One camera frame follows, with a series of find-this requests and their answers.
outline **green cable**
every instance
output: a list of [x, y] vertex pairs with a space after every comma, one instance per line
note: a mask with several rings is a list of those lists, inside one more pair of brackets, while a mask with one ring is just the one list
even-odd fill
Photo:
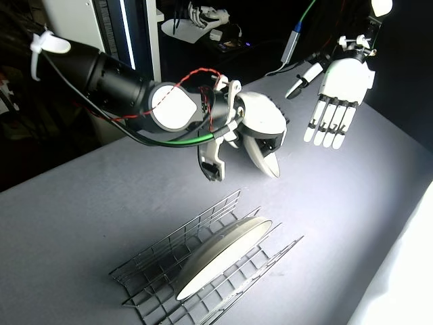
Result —
[[193, 139], [188, 139], [188, 140], [178, 140], [178, 141], [167, 141], [164, 142], [165, 144], [196, 144], [198, 142], [202, 142], [202, 141], [206, 141], [206, 140], [210, 140], [214, 137], [213, 134], [209, 133], [206, 135], [203, 135], [201, 137], [195, 137]]
[[299, 22], [302, 22], [305, 18], [305, 16], [308, 14], [308, 12], [310, 11], [311, 7], [314, 5], [314, 2], [316, 2], [316, 0], [312, 0], [309, 7], [305, 10], [304, 14], [302, 15], [302, 17], [300, 18]]

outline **white robotic hand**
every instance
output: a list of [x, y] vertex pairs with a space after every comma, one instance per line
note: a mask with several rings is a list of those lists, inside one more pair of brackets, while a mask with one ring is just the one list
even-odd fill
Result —
[[319, 89], [319, 101], [305, 131], [304, 141], [339, 149], [357, 106], [373, 86], [374, 71], [366, 62], [345, 58], [331, 63]]
[[215, 10], [212, 7], [194, 7], [188, 5], [189, 19], [194, 25], [205, 30], [214, 29], [229, 22], [229, 13], [225, 9]]

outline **gray table surface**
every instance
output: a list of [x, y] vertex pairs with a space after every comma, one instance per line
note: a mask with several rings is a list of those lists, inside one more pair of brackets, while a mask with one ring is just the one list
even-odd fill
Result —
[[433, 178], [433, 156], [366, 105], [338, 151], [303, 142], [320, 80], [283, 94], [307, 66], [245, 89], [291, 119], [270, 179], [227, 144], [226, 180], [201, 175], [196, 149], [122, 139], [0, 194], [0, 324], [140, 324], [108, 272], [238, 188], [305, 238], [218, 324], [345, 324]]

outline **metal wire basket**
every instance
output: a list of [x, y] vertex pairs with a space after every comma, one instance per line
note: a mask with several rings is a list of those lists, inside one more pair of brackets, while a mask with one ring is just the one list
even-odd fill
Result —
[[[302, 239], [269, 256], [260, 244], [280, 226], [277, 225], [249, 253], [201, 291], [183, 301], [176, 300], [173, 282], [183, 265], [215, 232], [239, 219], [233, 213], [239, 198], [240, 190], [110, 272], [127, 290], [129, 298], [122, 305], [135, 308], [145, 325], [214, 324]], [[256, 215], [259, 209], [245, 217]]]

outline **metal frame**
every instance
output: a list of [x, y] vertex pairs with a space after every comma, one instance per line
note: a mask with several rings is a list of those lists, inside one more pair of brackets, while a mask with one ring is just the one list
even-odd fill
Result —
[[[113, 270], [129, 298], [125, 307], [135, 308], [145, 325], [214, 324], [242, 295], [271, 269], [301, 238], [270, 256], [260, 245], [281, 225], [223, 274], [196, 294], [178, 301], [173, 282], [188, 257], [215, 232], [238, 220], [233, 211], [240, 190], [199, 214], [185, 225]], [[260, 208], [245, 217], [255, 216]]]

